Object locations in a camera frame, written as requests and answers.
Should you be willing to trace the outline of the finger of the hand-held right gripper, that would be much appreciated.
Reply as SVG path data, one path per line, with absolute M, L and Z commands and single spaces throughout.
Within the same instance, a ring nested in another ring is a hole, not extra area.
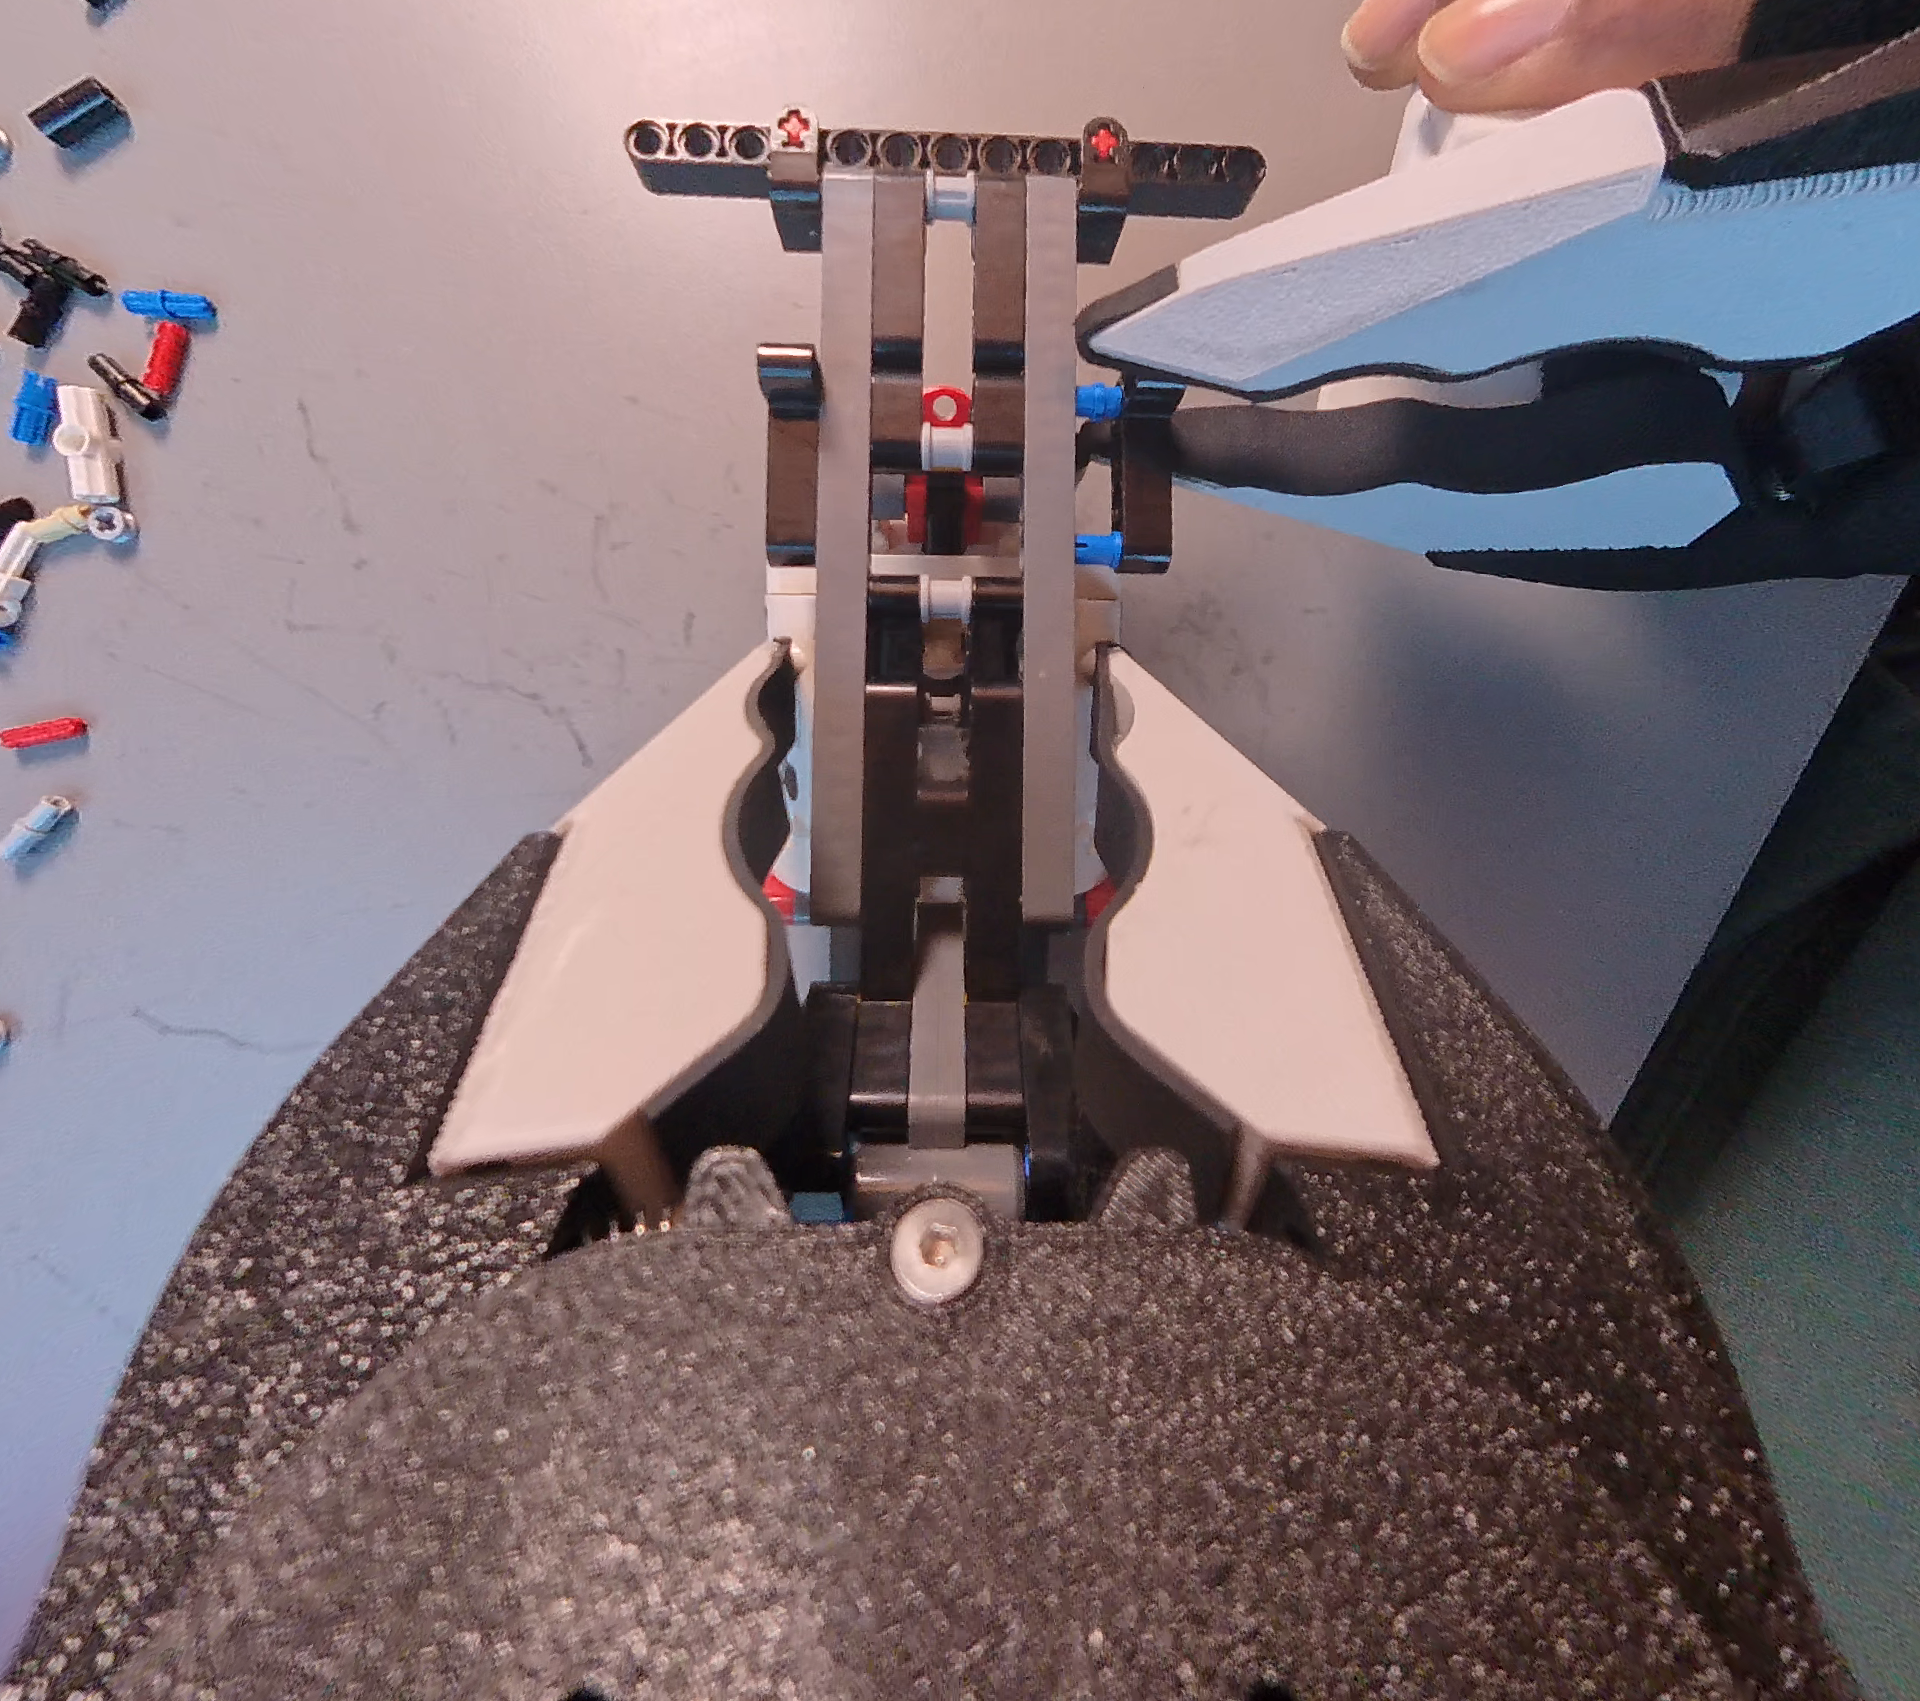
M 1524 403 L 1469 406 L 1479 393 Z M 1546 364 L 1482 386 L 1326 386 L 1311 408 L 1178 408 L 1157 459 L 1193 489 L 1310 525 L 1713 525 L 1753 495 L 1717 376 Z
M 1082 309 L 1079 353 L 1272 399 L 1469 377 L 1574 345 L 1706 364 L 1834 355 L 1917 311 L 1917 165 L 1691 190 L 1640 90 L 1457 119 L 1395 168 Z

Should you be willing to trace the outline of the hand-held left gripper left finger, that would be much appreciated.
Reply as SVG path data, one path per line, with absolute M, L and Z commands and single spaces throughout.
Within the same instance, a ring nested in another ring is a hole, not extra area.
M 792 989 L 764 870 L 784 843 L 787 643 L 757 643 L 559 825 L 559 855 L 429 1147 L 431 1177 L 596 1159 L 648 1131 Z

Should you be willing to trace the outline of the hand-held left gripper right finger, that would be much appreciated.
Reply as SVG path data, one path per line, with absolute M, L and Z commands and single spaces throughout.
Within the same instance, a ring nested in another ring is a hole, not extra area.
M 1117 1148 L 1199 1169 L 1441 1162 L 1337 898 L 1319 820 L 1122 648 L 1099 651 L 1099 856 L 1086 1005 Z

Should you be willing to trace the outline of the black building beam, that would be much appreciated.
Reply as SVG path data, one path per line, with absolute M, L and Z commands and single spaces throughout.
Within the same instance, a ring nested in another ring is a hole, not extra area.
M 1114 533 L 1122 573 L 1164 573 L 1173 560 L 1173 416 L 1187 386 L 1132 377 L 1122 386 L 1111 437 Z

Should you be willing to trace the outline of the toy vehicle chassis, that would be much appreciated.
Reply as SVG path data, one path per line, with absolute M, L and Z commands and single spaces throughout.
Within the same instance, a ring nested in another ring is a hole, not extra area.
M 1122 1069 L 1086 1005 L 1117 877 L 1096 851 L 1114 423 L 1072 416 L 1077 268 L 1131 220 L 1234 222 L 1265 175 L 1236 143 L 961 128 L 628 128 L 657 197 L 766 198 L 821 257 L 821 338 L 760 345 L 766 614 L 792 651 L 784 843 L 764 895 L 827 933 L 777 1078 L 774 1159 L 803 1210 L 928 1181 L 1079 1220 L 1126 1152 L 1090 1113 Z M 1188 1162 L 1203 1215 L 1234 1169 Z

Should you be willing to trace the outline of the grey desk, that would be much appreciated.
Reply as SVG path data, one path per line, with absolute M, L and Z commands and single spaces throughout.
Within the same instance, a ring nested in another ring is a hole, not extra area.
M 1255 143 L 1369 178 L 1354 0 L 3 0 L 3 229 L 206 291 L 143 539 L 51 560 L 3 818 L 3 1339 L 112 1369 L 235 1152 L 518 834 L 760 623 L 753 343 L 818 265 L 635 117 Z

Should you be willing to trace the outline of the pile of small building parts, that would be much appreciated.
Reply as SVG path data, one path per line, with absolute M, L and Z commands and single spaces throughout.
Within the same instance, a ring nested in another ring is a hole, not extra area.
M 163 919 L 168 851 L 191 848 L 192 777 L 212 767 L 220 727 L 245 707 L 235 691 L 185 680 L 192 623 L 184 591 L 220 588 L 239 549 L 232 482 L 224 477 L 220 403 L 232 394 L 243 333 L 191 322 L 163 416 L 143 416 L 89 364 L 112 355 L 143 377 L 156 318 L 140 291 L 202 291 L 220 304 L 232 268 L 196 229 L 192 13 L 179 0 L 3 0 L 3 248 L 39 243 L 104 280 L 67 291 L 48 350 L 14 337 L 30 283 L 3 276 L 3 499 L 37 516 L 72 507 L 55 437 L 18 443 L 19 376 L 86 390 L 109 408 L 121 511 L 130 539 L 93 533 L 39 540 L 24 572 L 34 596 L 3 623 L 3 727 L 86 721 L 42 748 L 3 750 L 3 827 L 42 797 L 71 799 L 61 837 L 3 865 L 3 1084 L 75 1078 L 83 1065 L 135 1065 L 140 1044 L 184 1035 L 196 1015 L 184 979 L 184 917 Z

